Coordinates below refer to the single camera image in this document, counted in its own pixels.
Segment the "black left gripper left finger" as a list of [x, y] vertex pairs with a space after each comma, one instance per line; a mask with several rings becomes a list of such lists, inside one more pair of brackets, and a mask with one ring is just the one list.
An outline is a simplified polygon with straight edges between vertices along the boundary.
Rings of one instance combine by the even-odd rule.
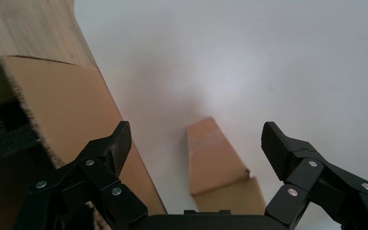
[[16, 230], [57, 230], [91, 202], [113, 230], [131, 230], [148, 216], [146, 205], [120, 179], [132, 147], [128, 121], [90, 141], [75, 160], [29, 188]]

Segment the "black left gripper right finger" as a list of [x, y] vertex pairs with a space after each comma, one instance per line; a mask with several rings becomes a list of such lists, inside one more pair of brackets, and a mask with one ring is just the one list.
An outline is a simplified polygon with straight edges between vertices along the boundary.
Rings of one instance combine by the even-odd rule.
[[343, 230], [368, 230], [368, 181], [329, 163], [310, 143], [266, 122], [261, 148], [283, 183], [265, 215], [293, 230], [310, 203]]

